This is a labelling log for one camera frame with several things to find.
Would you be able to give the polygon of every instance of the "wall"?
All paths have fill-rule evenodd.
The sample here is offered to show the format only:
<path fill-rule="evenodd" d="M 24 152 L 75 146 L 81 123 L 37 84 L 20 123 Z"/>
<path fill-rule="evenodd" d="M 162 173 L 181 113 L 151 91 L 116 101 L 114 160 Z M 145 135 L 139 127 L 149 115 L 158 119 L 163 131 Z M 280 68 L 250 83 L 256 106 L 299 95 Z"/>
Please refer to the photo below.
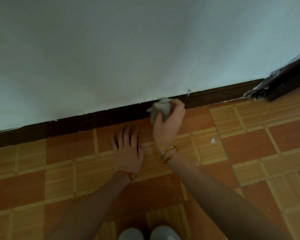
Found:
<path fill-rule="evenodd" d="M 0 0 L 0 130 L 268 76 L 300 0 Z"/>

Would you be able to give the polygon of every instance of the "dark wooden baseboard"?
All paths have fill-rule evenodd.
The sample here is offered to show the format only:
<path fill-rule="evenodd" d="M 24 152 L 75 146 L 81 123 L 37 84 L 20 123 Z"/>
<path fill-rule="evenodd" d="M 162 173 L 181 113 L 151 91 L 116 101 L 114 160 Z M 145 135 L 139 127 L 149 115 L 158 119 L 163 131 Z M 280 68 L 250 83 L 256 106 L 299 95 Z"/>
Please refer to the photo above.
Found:
<path fill-rule="evenodd" d="M 208 104 L 240 98 L 244 93 L 248 92 L 262 81 L 263 79 L 258 79 L 190 93 L 186 100 L 185 107 L 186 109 L 192 109 Z M 186 97 L 187 94 L 176 96 L 174 98 L 185 101 Z M 19 129 L 1 131 L 0 148 L 144 119 L 150 116 L 150 113 L 146 112 L 146 109 L 150 108 L 154 102 L 155 101 L 149 101 L 141 104 L 133 104 L 95 113 L 59 119 L 57 121 L 27 125 Z"/>

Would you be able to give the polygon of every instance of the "white cloth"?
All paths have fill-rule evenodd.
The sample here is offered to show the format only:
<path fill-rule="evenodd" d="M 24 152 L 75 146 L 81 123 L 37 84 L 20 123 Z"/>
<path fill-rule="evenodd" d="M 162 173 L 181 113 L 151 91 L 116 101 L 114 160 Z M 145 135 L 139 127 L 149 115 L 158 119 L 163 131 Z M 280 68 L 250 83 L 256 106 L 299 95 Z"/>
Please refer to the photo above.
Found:
<path fill-rule="evenodd" d="M 170 116 L 170 108 L 171 104 L 170 101 L 172 98 L 162 98 L 158 102 L 152 104 L 152 107 L 147 109 L 147 112 L 151 112 L 150 114 L 150 122 L 153 125 L 156 121 L 157 117 L 157 110 L 162 112 L 162 120 L 166 121 Z"/>

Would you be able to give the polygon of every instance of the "orange floor tile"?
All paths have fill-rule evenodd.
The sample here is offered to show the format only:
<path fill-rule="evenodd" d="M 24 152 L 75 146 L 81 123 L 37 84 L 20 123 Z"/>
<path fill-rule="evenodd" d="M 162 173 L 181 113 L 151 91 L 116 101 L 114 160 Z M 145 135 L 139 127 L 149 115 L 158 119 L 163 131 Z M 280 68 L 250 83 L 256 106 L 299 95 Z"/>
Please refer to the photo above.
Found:
<path fill-rule="evenodd" d="M 144 164 L 95 239 L 116 240 L 128 227 L 148 236 L 160 224 L 182 239 L 225 239 L 158 160 L 149 118 L 130 124 L 139 127 Z M 114 173 L 110 137 L 122 125 L 1 148 L 0 239 L 43 239 L 68 209 L 103 185 Z M 271 103 L 239 100 L 187 110 L 175 145 L 300 239 L 300 88 Z"/>

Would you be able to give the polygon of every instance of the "right hand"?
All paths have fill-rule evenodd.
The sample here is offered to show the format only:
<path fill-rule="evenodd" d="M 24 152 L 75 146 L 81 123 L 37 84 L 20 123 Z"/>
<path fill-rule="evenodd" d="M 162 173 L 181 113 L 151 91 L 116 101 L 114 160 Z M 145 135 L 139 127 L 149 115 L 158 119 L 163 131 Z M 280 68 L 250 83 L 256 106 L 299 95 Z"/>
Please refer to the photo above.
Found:
<path fill-rule="evenodd" d="M 186 112 L 184 103 L 179 99 L 173 99 L 170 103 L 172 108 L 175 107 L 170 117 L 163 122 L 162 112 L 158 110 L 156 121 L 153 125 L 154 145 L 160 154 L 172 146 Z"/>

